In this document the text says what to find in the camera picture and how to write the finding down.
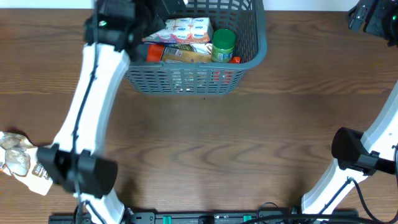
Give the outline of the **white blue printed carton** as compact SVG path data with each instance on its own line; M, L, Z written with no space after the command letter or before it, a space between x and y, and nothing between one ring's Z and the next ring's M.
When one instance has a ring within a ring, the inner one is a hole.
M209 17L167 19L164 29L143 38L142 41L162 44L205 44L211 42L213 33Z

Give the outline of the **gold foil snack pouch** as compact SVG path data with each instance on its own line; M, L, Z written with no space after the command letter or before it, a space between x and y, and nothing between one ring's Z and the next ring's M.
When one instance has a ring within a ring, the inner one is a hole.
M205 44L167 44L168 47L172 47L175 49L188 50L191 52L197 52L200 54L211 55L213 44L205 43Z

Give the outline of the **green lidded jar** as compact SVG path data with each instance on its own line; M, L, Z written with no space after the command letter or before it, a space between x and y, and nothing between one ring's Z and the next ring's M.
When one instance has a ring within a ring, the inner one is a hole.
M214 62L229 63L233 58L236 35L229 29L218 29L213 34L211 57Z

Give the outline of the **small tan sachet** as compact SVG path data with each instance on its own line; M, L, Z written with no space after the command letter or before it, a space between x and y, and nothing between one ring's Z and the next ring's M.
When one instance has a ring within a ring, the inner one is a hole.
M37 150L26 136L1 131L1 172L15 177L30 191L47 195L53 180L38 161Z

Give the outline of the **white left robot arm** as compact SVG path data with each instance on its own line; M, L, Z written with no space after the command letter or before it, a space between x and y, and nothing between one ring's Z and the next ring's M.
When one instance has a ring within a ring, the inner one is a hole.
M67 117L37 158L53 183L77 199L75 223L130 223L133 213L114 190L118 165L103 158L109 116L119 86L143 38L165 27L186 1L95 1L84 23L80 79Z

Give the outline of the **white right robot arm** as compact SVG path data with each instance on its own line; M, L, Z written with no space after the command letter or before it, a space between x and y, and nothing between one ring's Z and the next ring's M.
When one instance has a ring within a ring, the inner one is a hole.
M397 1L359 0L348 13L348 28L397 46ZM333 160L309 192L299 212L311 221L329 221L352 188L377 171L397 175L397 88L394 87L376 120L365 132L337 130L331 145Z

